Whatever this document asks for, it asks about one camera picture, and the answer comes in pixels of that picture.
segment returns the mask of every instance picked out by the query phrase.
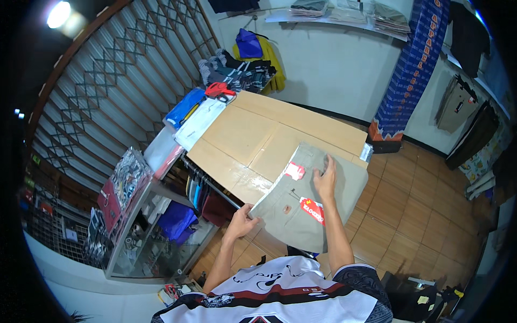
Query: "person's left hand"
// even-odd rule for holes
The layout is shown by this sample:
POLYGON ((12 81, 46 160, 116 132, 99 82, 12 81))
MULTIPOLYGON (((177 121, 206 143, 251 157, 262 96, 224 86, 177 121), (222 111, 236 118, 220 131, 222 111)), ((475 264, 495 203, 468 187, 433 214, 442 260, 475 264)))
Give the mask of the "person's left hand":
POLYGON ((225 241, 234 242, 237 238, 245 236, 260 222, 261 218, 251 220, 248 217, 248 213, 252 207, 253 204, 246 203, 233 214, 232 221, 223 237, 225 241))

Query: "white jersey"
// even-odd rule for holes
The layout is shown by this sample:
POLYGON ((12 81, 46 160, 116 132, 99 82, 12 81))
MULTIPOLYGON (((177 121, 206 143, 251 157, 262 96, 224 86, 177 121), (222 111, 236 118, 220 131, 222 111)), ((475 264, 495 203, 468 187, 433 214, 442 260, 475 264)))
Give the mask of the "white jersey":
POLYGON ((340 268, 325 280, 320 264, 286 256, 240 269, 208 295, 192 292, 153 322, 391 322, 389 300, 375 269, 340 268))

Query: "glass display case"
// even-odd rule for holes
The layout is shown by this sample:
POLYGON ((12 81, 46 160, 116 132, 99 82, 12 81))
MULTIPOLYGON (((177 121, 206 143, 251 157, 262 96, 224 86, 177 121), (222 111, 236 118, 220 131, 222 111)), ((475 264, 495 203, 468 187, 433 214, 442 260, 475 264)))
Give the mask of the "glass display case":
POLYGON ((169 204, 193 206, 158 181, 151 181, 134 203, 120 240, 113 245, 109 261, 103 266, 107 279, 166 283, 192 267, 218 229, 199 217, 198 223, 191 225, 195 230, 188 238, 170 240, 158 225, 169 204))

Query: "person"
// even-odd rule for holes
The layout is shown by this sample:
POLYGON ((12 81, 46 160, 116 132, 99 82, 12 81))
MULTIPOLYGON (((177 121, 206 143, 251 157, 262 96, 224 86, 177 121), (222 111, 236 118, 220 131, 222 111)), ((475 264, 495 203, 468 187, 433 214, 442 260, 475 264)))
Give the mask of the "person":
POLYGON ((304 256, 279 257, 232 275, 236 239, 260 221, 248 218, 252 205, 246 204, 235 212, 221 240, 203 292, 182 295, 152 322, 391 322, 377 272, 354 263, 336 207, 336 164, 330 155, 326 166, 322 176, 314 169, 313 182, 323 204, 332 280, 325 279, 316 260, 304 256))

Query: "hand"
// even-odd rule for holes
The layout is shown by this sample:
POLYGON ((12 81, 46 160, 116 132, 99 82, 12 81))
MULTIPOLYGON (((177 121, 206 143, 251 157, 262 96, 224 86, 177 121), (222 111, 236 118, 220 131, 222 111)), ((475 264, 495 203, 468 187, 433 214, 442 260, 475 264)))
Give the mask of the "hand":
POLYGON ((233 214, 232 221, 224 234, 223 240, 234 242, 237 238, 245 236, 260 222, 261 218, 251 220, 248 217, 248 213, 252 207, 253 204, 246 203, 233 214))
POLYGON ((320 195, 322 201, 334 201, 334 191, 336 189, 336 162, 330 154, 327 154, 323 176, 320 171, 314 168, 314 187, 320 195))

